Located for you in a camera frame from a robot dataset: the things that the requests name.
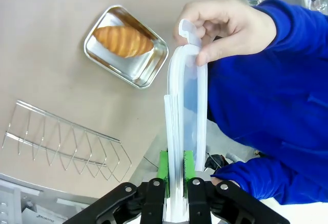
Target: metal dish rack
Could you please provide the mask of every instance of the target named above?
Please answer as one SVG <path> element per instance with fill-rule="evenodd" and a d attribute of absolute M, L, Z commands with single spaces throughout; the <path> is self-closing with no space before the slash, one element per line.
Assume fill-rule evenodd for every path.
<path fill-rule="evenodd" d="M 32 159 L 46 153 L 49 166 L 59 160 L 64 170 L 74 165 L 78 174 L 89 171 L 95 178 L 121 182 L 132 163 L 121 142 L 115 138 L 72 123 L 18 100 L 6 131 L 2 149 L 18 142 L 17 152 L 32 148 Z"/>

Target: person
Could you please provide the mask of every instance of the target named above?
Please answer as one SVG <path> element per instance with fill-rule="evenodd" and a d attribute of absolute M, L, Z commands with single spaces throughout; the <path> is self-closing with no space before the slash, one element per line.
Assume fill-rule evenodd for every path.
<path fill-rule="evenodd" d="M 174 30 L 183 45 L 181 19 L 202 39 L 196 63 L 209 63 L 209 118 L 266 155 L 223 167 L 214 181 L 282 205 L 328 202 L 328 17 L 279 0 L 195 2 Z"/>

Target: plastic container lid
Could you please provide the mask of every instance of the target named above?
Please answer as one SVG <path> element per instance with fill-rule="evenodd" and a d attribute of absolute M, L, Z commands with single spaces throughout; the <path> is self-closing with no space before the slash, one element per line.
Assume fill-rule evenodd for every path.
<path fill-rule="evenodd" d="M 187 211 L 183 198 L 183 151 L 192 150 L 195 170 L 203 171 L 206 152 L 207 65 L 196 66 L 201 39 L 196 27 L 183 19 L 179 34 L 188 41 L 176 48 L 169 66 L 168 94 L 164 96 L 167 123 L 171 218 L 179 222 Z"/>

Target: blue sleeve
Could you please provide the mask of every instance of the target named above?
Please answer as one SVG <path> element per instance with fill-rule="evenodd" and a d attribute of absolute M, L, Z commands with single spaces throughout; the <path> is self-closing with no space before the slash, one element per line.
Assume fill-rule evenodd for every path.
<path fill-rule="evenodd" d="M 327 16 L 280 0 L 267 0 L 255 8 L 268 14 L 277 27 L 276 38 L 268 48 L 328 56 Z"/>
<path fill-rule="evenodd" d="M 254 158 L 246 163 L 230 164 L 212 176 L 234 180 L 255 198 L 274 197 L 281 205 L 328 202 L 328 189 L 272 158 Z"/>

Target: beige tabletop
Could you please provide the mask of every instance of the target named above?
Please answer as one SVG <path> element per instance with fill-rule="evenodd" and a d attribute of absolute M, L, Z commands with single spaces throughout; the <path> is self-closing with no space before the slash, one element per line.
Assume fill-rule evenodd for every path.
<path fill-rule="evenodd" d="M 128 180 L 158 131 L 165 126 L 163 96 L 168 61 L 153 84 L 138 90 L 83 52 L 83 41 L 103 11 L 121 4 L 158 33 L 174 51 L 171 31 L 192 0 L 0 0 L 0 137 L 17 99 L 119 139 L 131 158 Z M 74 169 L 44 155 L 0 150 L 0 172 L 61 191 L 100 197 L 118 183 Z"/>

